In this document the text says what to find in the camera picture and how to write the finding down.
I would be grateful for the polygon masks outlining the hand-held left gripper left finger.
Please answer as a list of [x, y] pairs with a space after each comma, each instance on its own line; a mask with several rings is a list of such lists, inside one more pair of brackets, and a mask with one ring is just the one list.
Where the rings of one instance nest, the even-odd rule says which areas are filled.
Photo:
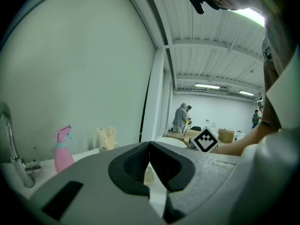
[[42, 185], [30, 202], [60, 225], [163, 225], [144, 185], [148, 143], [87, 156]]

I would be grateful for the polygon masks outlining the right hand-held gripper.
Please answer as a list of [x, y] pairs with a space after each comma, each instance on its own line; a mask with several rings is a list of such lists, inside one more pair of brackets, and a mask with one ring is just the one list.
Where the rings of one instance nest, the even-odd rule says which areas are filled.
[[218, 138], [208, 128], [204, 127], [199, 134], [190, 139], [191, 144], [201, 152], [211, 152], [219, 145]]

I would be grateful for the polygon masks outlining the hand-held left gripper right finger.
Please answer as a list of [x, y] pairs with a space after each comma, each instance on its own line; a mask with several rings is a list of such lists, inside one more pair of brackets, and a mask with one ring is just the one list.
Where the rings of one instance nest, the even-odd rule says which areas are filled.
[[236, 156], [149, 143], [150, 163], [167, 190], [163, 219], [171, 224], [207, 202], [236, 167]]

